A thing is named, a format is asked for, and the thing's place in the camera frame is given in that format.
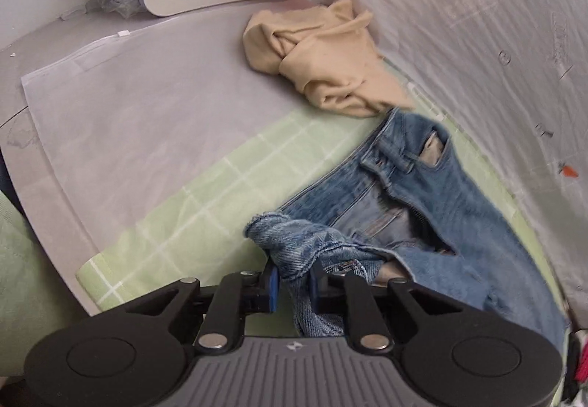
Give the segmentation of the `blue denim jeans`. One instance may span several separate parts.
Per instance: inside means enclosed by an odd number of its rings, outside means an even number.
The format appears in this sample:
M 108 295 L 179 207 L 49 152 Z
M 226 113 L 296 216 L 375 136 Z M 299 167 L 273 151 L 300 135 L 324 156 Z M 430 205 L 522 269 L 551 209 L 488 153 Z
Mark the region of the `blue denim jeans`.
M 538 332 L 557 348 L 568 322 L 534 259 L 466 174 L 445 127 L 391 111 L 339 166 L 244 234 L 277 265 L 304 336 L 338 336 L 315 313 L 315 264 L 370 285 L 395 276 Z

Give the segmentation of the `green grid cutting mat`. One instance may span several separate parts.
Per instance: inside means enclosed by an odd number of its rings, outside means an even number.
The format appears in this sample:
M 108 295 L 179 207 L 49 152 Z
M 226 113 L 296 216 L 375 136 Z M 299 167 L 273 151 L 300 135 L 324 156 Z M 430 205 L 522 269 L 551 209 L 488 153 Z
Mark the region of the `green grid cutting mat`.
M 219 159 L 93 256 L 76 278 L 100 310 L 181 275 L 206 285 L 259 268 L 261 251 L 242 236 L 255 214 L 276 207 L 333 168 L 376 126 L 296 109 Z

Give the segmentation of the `beige crumpled garment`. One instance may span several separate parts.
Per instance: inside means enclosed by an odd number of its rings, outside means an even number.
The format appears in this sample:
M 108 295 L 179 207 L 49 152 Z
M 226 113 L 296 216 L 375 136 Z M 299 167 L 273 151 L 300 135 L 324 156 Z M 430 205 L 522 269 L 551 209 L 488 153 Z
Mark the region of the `beige crumpled garment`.
M 413 109 L 413 99 L 385 67 L 369 26 L 351 0 L 329 6 L 254 14 L 242 36 L 255 71 L 281 75 L 313 106 L 368 118 L 391 108 Z

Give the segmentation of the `red checkered garment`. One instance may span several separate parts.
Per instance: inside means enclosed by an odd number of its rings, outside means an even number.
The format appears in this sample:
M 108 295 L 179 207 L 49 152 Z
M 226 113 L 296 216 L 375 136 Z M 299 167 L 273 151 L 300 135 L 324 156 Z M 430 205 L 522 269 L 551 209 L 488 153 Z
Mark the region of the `red checkered garment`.
M 571 374 L 569 405 L 587 405 L 587 330 L 576 331 L 570 340 L 568 368 Z

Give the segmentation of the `white carrot print sheet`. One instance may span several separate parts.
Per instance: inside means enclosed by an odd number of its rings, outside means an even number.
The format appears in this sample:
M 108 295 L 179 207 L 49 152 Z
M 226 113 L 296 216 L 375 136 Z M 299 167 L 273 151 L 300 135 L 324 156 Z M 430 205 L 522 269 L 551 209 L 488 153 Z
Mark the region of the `white carrot print sheet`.
M 585 324 L 587 0 L 354 2 L 386 56 L 490 157 Z

